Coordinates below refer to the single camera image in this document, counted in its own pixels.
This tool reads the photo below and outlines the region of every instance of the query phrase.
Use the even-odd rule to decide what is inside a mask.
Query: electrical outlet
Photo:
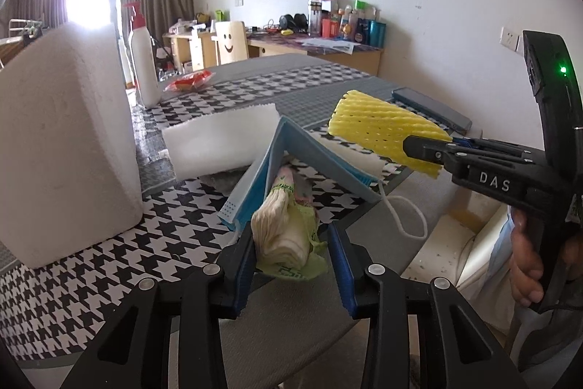
[[[524,36],[518,36],[518,48],[516,49],[516,53],[520,56],[524,56]]]
[[[518,47],[518,34],[512,32],[508,27],[502,27],[500,43],[506,48],[512,50],[512,52],[516,52]]]

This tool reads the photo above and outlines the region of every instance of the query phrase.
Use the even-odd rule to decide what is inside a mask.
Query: yellow foam fruit net
[[[433,122],[360,91],[349,91],[340,100],[328,124],[328,133],[433,178],[441,166],[410,159],[403,152],[403,141],[407,136],[450,141],[448,133]]]

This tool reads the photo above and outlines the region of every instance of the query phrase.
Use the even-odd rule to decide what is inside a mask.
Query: human hand
[[[512,208],[512,257],[510,258],[510,284],[512,297],[524,307],[543,299],[543,287],[539,280],[543,275],[543,263],[526,234],[527,215],[524,211]],[[568,279],[574,280],[583,275],[583,233],[569,239],[561,258],[569,266]]]

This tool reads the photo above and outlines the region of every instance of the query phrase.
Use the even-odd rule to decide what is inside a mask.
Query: blue face mask
[[[378,182],[377,177],[352,166],[291,119],[283,117],[266,154],[247,169],[219,212],[229,229],[240,232],[259,209],[271,190],[285,151],[369,203],[381,200],[370,188],[371,183]]]

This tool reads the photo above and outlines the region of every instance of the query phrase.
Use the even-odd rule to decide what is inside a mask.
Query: mask ear loop
[[[397,229],[399,230],[400,234],[402,234],[403,236],[405,236],[407,238],[415,239],[415,240],[419,240],[419,241],[423,241],[423,240],[427,239],[427,237],[429,235],[429,232],[427,231],[427,220],[425,219],[425,216],[423,215],[423,212],[419,209],[419,207],[417,205],[415,205],[415,203],[413,203],[409,198],[400,197],[398,195],[389,195],[387,197],[387,195],[385,194],[385,188],[383,186],[383,182],[378,182],[378,189],[380,191],[381,198],[383,198],[385,205],[387,206],[387,208],[389,208],[389,211],[391,212],[393,218],[395,219],[395,223],[397,225]],[[411,206],[411,208],[413,208],[415,210],[415,212],[419,215],[419,217],[421,218],[421,221],[423,223],[423,236],[414,236],[413,234],[409,234],[404,230],[403,224],[400,222],[399,215],[397,214],[395,208],[393,207],[393,205],[389,201],[390,199],[404,201],[405,203],[408,203]]]

